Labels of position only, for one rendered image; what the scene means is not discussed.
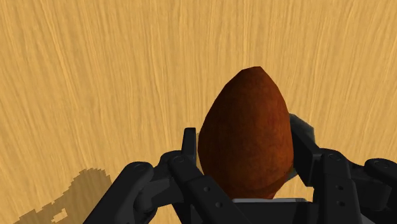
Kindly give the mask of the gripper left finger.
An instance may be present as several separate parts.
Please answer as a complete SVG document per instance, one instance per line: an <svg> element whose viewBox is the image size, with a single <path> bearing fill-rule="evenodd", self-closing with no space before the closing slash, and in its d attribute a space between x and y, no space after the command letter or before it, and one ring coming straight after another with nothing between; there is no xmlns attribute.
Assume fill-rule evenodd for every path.
<svg viewBox="0 0 397 224"><path fill-rule="evenodd" d="M126 165L83 224L149 224L157 209L172 205L182 224L251 224L196 163L194 128L180 150L164 153L157 166Z"/></svg>

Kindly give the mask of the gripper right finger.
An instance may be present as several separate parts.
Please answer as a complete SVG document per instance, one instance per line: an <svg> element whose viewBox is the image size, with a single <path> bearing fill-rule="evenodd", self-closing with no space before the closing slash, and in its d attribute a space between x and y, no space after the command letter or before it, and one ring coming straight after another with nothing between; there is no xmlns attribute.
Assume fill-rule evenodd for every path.
<svg viewBox="0 0 397 224"><path fill-rule="evenodd" d="M289 119L293 168L314 189L317 224L397 224L397 163L371 158L355 164L337 150L320 148L313 127L301 118Z"/></svg>

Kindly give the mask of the brown egg-shaped fruit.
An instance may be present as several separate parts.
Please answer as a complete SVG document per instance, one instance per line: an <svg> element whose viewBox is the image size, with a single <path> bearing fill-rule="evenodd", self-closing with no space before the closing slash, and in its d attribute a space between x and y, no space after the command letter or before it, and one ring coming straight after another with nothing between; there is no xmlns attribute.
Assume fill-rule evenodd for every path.
<svg viewBox="0 0 397 224"><path fill-rule="evenodd" d="M198 135L198 155L231 199L272 199L293 166L289 113L260 67L243 69L222 89Z"/></svg>

